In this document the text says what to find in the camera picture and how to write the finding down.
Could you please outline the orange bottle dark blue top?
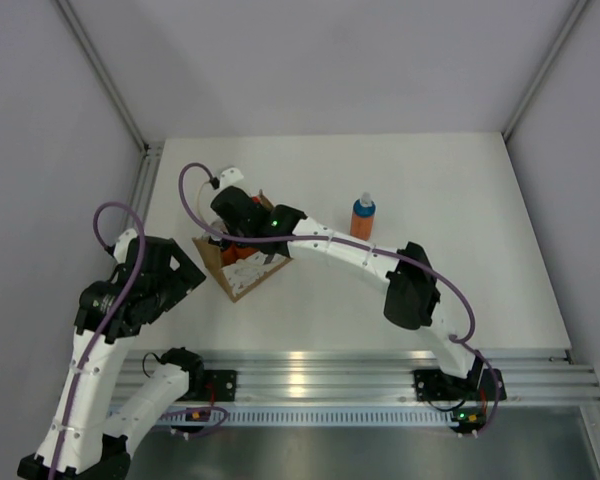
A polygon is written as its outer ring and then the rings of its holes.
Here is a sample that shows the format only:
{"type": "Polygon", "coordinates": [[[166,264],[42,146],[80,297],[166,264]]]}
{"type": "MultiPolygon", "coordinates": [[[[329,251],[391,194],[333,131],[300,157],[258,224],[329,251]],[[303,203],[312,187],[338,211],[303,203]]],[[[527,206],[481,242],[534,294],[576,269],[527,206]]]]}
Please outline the orange bottle dark blue top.
{"type": "Polygon", "coordinates": [[[221,258],[223,265],[227,266],[236,263],[238,260],[246,260],[256,252],[256,249],[246,244],[224,242],[221,247],[221,258]]]}

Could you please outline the orange bottle light blue top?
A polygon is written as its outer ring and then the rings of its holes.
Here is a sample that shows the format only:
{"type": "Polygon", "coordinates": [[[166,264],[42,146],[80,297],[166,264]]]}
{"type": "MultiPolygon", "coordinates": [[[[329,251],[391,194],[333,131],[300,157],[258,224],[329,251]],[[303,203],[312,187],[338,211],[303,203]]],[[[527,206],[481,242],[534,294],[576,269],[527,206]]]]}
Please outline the orange bottle light blue top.
{"type": "Polygon", "coordinates": [[[350,235],[368,241],[371,237],[376,205],[369,192],[363,192],[354,202],[350,222],[350,235]]]}

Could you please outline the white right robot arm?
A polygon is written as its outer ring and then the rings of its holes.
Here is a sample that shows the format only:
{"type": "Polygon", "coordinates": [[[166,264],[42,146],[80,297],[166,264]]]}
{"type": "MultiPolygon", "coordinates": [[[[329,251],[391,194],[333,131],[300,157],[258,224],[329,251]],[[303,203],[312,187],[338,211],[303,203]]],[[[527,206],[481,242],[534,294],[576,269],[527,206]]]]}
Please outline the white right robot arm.
{"type": "Polygon", "coordinates": [[[293,260],[313,259],[340,268],[384,295],[383,316],[416,333],[434,354],[447,389],[468,397],[480,388],[475,355],[452,341],[456,331],[438,310],[441,294],[424,249],[413,242],[403,249],[381,250],[334,231],[287,205],[263,206],[238,186],[222,187],[211,201],[230,234],[255,238],[266,254],[293,260]]]}

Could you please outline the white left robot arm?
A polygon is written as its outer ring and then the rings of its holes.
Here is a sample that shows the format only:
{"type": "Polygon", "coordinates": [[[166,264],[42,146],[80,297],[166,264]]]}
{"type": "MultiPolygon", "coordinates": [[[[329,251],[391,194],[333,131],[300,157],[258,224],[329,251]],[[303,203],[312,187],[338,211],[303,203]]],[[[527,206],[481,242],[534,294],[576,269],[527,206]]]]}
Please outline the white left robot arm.
{"type": "Polygon", "coordinates": [[[205,390],[202,357],[171,348],[121,410],[109,412],[142,327],[175,307],[205,276],[173,239],[140,239],[129,229],[108,251],[116,268],[109,280],[91,284],[80,296],[65,385],[45,439],[19,463],[22,479],[123,479],[138,445],[166,410],[205,390]]]}

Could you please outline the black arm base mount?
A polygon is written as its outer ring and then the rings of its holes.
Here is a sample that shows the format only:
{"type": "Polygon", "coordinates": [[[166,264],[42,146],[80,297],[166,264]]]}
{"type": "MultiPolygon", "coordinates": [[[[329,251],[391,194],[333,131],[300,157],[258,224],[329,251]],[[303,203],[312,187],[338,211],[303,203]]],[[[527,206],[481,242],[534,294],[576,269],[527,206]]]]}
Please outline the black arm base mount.
{"type": "Polygon", "coordinates": [[[237,380],[236,370],[206,370],[198,399],[208,403],[233,402],[237,380]]]}

